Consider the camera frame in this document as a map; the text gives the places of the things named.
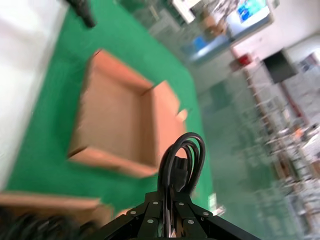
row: wall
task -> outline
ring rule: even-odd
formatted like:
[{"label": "wall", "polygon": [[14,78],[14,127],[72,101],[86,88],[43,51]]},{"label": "wall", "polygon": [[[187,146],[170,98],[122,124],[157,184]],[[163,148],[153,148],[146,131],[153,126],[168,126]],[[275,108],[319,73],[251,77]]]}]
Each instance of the wall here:
[{"label": "wall", "polygon": [[319,0],[281,0],[272,13],[272,25],[235,46],[240,55],[249,52],[264,59],[320,29]]},{"label": "wall", "polygon": [[66,11],[58,0],[0,3],[0,190],[17,156]]},{"label": "wall", "polygon": [[312,35],[297,44],[287,48],[287,54],[292,62],[298,62],[320,49],[320,34]]},{"label": "wall", "polygon": [[[320,49],[320,34],[315,34],[289,47],[287,54],[293,63],[305,59],[316,49]],[[320,67],[314,67],[307,72],[284,81],[284,84],[293,99],[305,114],[309,124],[320,123]]]}]

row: cardboard box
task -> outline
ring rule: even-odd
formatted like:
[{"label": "cardboard box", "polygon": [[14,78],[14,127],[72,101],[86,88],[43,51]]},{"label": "cardboard box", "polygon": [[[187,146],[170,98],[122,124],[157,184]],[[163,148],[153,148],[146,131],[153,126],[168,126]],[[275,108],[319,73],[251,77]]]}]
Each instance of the cardboard box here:
[{"label": "cardboard box", "polygon": [[154,175],[167,148],[186,131],[179,105],[166,81],[153,87],[99,50],[89,62],[68,156],[136,177]]},{"label": "cardboard box", "polygon": [[15,216],[25,213],[35,213],[40,217],[64,215],[72,217],[81,225],[95,221],[100,227],[109,223],[113,217],[112,208],[95,198],[3,192],[0,193],[0,206],[8,208]]},{"label": "cardboard box", "polygon": [[224,17],[217,16],[217,14],[211,13],[205,8],[201,18],[200,27],[204,30],[205,36],[209,40],[220,35],[226,35],[228,26]]}]

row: green floor mat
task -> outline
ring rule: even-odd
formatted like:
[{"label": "green floor mat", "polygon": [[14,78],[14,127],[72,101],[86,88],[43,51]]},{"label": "green floor mat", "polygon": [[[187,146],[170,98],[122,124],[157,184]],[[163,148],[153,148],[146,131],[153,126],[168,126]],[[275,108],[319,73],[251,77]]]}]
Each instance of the green floor mat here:
[{"label": "green floor mat", "polygon": [[[187,130],[202,136],[203,130],[194,82],[182,64],[114,1],[93,0],[92,12],[93,29],[72,11],[66,15],[7,190],[98,197],[117,212],[141,203],[146,192],[156,189],[157,177],[135,179],[67,161],[86,63],[97,49],[111,52],[155,84],[167,80],[188,110]],[[207,208],[212,191],[207,158],[194,202]]]}]

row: black cable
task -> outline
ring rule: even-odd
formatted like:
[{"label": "black cable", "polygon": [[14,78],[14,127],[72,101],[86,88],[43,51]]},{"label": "black cable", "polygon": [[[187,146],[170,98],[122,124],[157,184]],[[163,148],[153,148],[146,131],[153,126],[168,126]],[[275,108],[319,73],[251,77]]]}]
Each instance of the black cable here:
[{"label": "black cable", "polygon": [[94,221],[78,225],[71,217],[40,217],[26,213],[18,217],[0,207],[0,240],[82,240],[96,231]]},{"label": "black cable", "polygon": [[94,28],[96,21],[91,12],[89,0],[65,0],[70,4],[75,13],[82,18],[83,23],[87,28]]},{"label": "black cable", "polygon": [[[195,139],[199,147],[191,140]],[[186,153],[186,164],[187,169],[185,171],[186,181],[184,186],[182,186],[180,192],[187,193],[191,195],[196,185],[198,183],[202,168],[204,166],[206,149],[205,143],[200,135],[194,132],[188,132],[179,137],[173,145],[171,145],[164,153],[158,175],[158,191],[164,193],[164,203],[163,203],[163,222],[164,230],[163,236],[166,238],[171,237],[171,199],[170,199],[170,187],[172,187],[175,182],[171,182],[173,179],[172,174],[174,173],[174,163],[175,161],[180,161],[181,158],[176,157],[179,149],[184,149]]]}]

